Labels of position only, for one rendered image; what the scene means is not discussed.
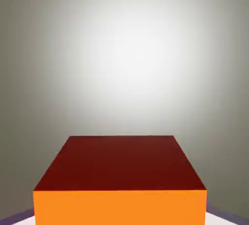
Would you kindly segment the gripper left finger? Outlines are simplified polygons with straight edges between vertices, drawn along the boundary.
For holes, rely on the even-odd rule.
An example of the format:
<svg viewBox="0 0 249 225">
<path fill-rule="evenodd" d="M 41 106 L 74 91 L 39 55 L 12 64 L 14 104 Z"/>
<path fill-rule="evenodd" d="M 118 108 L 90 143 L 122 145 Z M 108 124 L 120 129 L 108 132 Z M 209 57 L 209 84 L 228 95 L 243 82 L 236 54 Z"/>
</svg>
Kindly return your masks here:
<svg viewBox="0 0 249 225">
<path fill-rule="evenodd" d="M 0 225 L 35 225 L 34 209 L 28 209 L 0 220 Z"/>
</svg>

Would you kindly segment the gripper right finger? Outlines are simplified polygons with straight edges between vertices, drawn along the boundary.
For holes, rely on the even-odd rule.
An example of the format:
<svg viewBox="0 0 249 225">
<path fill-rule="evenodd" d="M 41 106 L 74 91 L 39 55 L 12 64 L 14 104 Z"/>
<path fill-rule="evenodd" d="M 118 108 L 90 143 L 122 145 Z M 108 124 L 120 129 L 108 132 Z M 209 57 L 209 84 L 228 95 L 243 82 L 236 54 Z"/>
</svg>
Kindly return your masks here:
<svg viewBox="0 0 249 225">
<path fill-rule="evenodd" d="M 249 219 L 222 211 L 207 202 L 205 225 L 249 225 Z"/>
</svg>

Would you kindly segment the small orange cube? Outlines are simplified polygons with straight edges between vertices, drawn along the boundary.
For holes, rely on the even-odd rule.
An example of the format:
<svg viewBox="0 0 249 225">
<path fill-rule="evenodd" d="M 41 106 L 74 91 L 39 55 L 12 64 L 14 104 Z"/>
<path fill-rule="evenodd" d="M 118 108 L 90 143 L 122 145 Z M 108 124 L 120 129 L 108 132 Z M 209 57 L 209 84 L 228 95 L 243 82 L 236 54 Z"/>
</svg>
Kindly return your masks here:
<svg viewBox="0 0 249 225">
<path fill-rule="evenodd" d="M 33 200 L 36 225 L 205 225 L 207 190 L 172 135 L 71 136 Z"/>
</svg>

